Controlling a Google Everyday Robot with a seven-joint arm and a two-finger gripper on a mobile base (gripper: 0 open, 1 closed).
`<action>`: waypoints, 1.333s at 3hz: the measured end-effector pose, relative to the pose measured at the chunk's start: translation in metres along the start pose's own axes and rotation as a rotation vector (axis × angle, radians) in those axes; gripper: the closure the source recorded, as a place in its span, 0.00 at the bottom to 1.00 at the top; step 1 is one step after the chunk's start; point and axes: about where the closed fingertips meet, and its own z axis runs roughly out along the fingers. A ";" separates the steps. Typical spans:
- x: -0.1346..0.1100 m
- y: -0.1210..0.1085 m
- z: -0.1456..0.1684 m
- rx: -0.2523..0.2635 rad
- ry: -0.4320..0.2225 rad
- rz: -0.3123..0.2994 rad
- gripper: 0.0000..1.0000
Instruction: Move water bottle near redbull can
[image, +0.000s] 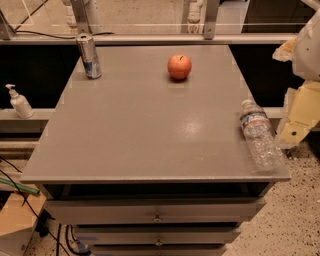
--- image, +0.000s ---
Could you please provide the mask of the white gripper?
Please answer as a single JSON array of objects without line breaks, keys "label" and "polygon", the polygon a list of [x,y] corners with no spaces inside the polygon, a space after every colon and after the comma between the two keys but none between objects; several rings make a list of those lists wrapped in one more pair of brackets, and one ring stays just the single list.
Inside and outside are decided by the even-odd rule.
[{"label": "white gripper", "polygon": [[297,37],[278,47],[272,58],[281,62],[292,60],[293,73],[311,80],[298,89],[287,89],[277,128],[278,145],[298,145],[320,121],[320,82],[314,82],[320,80],[320,10]]}]

